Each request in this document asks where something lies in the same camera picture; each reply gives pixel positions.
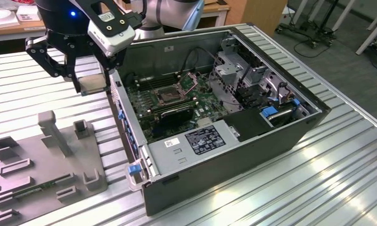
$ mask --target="white sticker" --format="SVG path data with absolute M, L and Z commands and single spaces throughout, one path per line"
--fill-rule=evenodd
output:
M 108 22 L 112 19 L 115 19 L 115 16 L 113 16 L 112 12 L 107 12 L 104 14 L 100 14 L 100 19 L 103 20 L 103 22 Z
M 173 51 L 175 50 L 175 46 L 168 46 L 168 47 L 165 47 L 165 52 L 171 52 L 171 51 Z
M 24 28 L 25 31 L 44 30 L 44 29 L 45 29 L 45 26 L 41 26 L 41 27 L 27 27 L 27 28 Z
M 180 144 L 179 138 L 173 138 L 172 140 L 165 141 L 167 147 L 172 147 L 172 146 L 179 145 L 179 144 Z

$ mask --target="power supply label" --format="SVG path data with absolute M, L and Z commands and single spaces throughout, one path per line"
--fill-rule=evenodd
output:
M 215 126 L 205 127 L 188 133 L 185 136 L 197 155 L 204 154 L 227 144 Z

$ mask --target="aluminum table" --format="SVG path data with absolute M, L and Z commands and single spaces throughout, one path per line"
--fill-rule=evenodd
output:
M 152 217 L 125 181 L 127 156 L 105 94 L 80 97 L 24 52 L 0 56 L 0 137 L 41 133 L 35 114 L 47 110 L 60 128 L 85 119 L 109 183 L 105 192 L 24 226 L 377 225 L 377 120 L 256 27 L 236 27 L 333 111 L 291 151 Z M 60 60 L 59 51 L 49 53 Z M 76 71 L 97 73 L 96 60 L 79 60 Z

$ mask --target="floor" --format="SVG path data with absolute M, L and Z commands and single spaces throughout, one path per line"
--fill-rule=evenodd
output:
M 289 0 L 291 7 L 297 8 L 301 0 Z M 315 1 L 309 0 L 304 13 L 308 14 Z M 324 3 L 316 22 L 320 24 L 329 7 Z M 333 24 L 343 13 L 340 7 L 333 11 L 328 27 Z M 367 53 L 356 55 L 355 52 L 367 39 L 369 22 L 349 14 L 339 31 L 337 40 L 332 47 L 316 58 L 300 56 L 293 51 L 293 46 L 307 38 L 289 31 L 275 35 L 275 40 L 288 49 L 295 56 L 312 68 L 312 70 L 377 118 L 377 69 L 372 66 Z M 327 47 L 319 46 L 311 49 L 301 44 L 297 51 L 307 56 L 319 54 Z

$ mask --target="computer component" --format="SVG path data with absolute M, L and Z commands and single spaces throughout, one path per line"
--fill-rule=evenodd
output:
M 133 42 L 111 79 L 149 216 L 288 151 L 331 111 L 235 28 Z

